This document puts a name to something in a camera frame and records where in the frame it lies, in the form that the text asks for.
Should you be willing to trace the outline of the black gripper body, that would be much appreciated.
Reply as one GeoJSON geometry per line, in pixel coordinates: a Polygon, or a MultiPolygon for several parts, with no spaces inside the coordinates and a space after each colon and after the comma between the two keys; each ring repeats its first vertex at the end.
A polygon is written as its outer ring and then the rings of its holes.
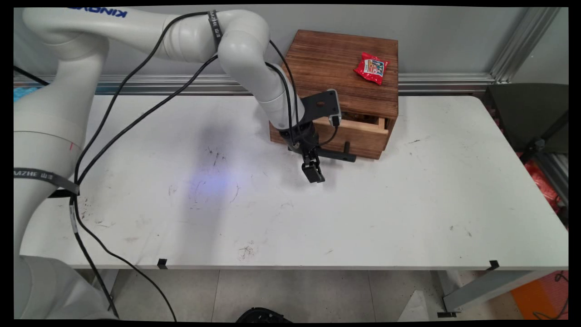
{"type": "Polygon", "coordinates": [[[278,129],[288,151],[298,154],[318,154],[319,134],[313,122],[293,126],[291,129],[278,129]]]}

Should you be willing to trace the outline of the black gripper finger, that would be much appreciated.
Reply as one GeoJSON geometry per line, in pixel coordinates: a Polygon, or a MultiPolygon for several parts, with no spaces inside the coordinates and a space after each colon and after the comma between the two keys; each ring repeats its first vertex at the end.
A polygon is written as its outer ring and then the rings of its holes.
{"type": "Polygon", "coordinates": [[[313,149],[313,157],[315,159],[315,168],[316,168],[317,174],[318,174],[317,183],[325,182],[325,178],[324,178],[324,175],[322,174],[322,170],[321,170],[321,166],[320,166],[321,162],[320,162],[320,158],[318,156],[318,148],[313,149]]]}
{"type": "Polygon", "coordinates": [[[303,164],[301,166],[303,173],[310,183],[317,183],[318,174],[315,168],[315,159],[313,157],[313,149],[309,152],[303,153],[303,164]]]}

